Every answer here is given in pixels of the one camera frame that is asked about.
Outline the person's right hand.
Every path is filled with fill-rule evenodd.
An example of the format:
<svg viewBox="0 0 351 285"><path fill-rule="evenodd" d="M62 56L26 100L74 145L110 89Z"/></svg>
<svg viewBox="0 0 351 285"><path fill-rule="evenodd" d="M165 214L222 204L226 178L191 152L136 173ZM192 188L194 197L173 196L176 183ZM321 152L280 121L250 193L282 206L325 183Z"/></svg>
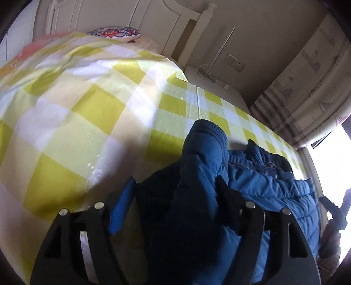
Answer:
<svg viewBox="0 0 351 285"><path fill-rule="evenodd" d="M321 284L326 284L331 276L337 270L340 262L340 252L333 254L327 258L317 257L317 265L319 269L319 275L321 277Z"/></svg>

